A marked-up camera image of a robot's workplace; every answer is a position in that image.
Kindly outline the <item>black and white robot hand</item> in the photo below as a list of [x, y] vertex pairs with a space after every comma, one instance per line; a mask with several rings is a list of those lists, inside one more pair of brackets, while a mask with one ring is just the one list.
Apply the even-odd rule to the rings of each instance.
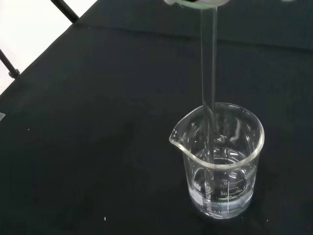
[[168, 5], [179, 4], [193, 9], [210, 9], [227, 4], [230, 0], [164, 0]]

